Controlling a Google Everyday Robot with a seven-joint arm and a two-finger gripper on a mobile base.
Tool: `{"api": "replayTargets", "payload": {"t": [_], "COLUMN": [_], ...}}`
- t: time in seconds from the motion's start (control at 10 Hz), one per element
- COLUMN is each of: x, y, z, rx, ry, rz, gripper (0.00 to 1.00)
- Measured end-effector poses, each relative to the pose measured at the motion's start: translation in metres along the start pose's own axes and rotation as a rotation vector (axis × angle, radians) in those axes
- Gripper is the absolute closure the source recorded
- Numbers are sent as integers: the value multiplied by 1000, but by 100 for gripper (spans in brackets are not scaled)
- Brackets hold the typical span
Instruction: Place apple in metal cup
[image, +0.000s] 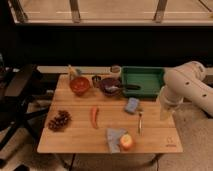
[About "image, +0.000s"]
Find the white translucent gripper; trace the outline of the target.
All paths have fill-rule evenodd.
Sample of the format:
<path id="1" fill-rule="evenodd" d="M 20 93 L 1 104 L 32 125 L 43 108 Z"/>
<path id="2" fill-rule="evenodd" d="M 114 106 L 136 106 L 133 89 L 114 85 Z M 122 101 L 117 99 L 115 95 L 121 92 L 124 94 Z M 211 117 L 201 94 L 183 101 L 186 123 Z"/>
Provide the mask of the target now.
<path id="1" fill-rule="evenodd" d="M 159 103 L 160 103 L 160 119 L 167 120 L 173 114 L 173 110 L 167 104 L 164 87 L 161 88 L 159 93 Z"/>

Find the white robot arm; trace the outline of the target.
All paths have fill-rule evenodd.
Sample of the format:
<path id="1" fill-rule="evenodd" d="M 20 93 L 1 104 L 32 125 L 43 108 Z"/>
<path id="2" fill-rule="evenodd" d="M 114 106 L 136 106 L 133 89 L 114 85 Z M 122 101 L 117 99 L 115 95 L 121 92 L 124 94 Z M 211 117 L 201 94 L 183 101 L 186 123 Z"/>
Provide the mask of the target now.
<path id="1" fill-rule="evenodd" d="M 165 85 L 158 95 L 160 119 L 166 120 L 173 115 L 184 99 L 213 117 L 213 88 L 203 82 L 205 77 L 206 69 L 197 61 L 168 68 L 163 77 Z"/>

